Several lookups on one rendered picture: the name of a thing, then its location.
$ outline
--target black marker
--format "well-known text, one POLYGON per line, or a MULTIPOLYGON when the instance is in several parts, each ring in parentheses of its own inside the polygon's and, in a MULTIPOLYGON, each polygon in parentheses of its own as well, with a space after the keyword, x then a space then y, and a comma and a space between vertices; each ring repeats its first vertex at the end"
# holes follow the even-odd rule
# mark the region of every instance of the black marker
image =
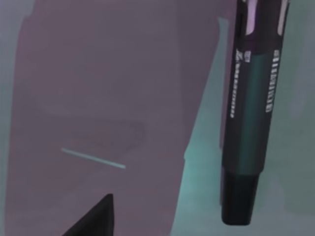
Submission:
POLYGON ((289 0, 237 0, 222 167, 222 220, 251 222, 263 171, 289 0))

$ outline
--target pen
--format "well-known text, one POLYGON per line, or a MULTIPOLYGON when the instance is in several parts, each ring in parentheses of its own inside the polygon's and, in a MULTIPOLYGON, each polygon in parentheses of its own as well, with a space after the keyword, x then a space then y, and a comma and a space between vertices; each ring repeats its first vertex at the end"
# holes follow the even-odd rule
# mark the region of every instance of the pen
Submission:
POLYGON ((249 225, 263 171, 289 0, 237 0, 222 152, 223 223, 249 225))

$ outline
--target black pointed object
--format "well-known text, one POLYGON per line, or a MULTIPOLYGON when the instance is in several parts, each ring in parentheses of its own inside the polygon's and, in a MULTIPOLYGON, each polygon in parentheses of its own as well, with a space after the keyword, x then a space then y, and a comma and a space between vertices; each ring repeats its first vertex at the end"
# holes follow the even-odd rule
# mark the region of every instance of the black pointed object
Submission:
POLYGON ((106 195, 63 236, 113 236, 114 197, 106 195))

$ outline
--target black tip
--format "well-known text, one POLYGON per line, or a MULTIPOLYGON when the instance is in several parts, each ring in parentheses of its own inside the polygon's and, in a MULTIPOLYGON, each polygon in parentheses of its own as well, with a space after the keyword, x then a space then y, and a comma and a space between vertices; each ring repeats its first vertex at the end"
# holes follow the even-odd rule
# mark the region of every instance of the black tip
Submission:
POLYGON ((242 176, 224 172, 222 221, 227 225, 251 223, 259 175, 242 176))
POLYGON ((114 197, 106 195, 63 236, 113 236, 114 197))

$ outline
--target dark object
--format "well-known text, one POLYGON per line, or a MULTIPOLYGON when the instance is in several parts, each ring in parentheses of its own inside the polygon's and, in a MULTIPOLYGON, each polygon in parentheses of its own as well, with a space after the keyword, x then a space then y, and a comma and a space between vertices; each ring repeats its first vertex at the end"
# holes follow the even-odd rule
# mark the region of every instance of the dark object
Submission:
POLYGON ((265 163, 289 0, 237 1, 222 155, 222 220, 248 225, 265 163))
POLYGON ((113 236, 114 198, 106 195, 63 236, 113 236))

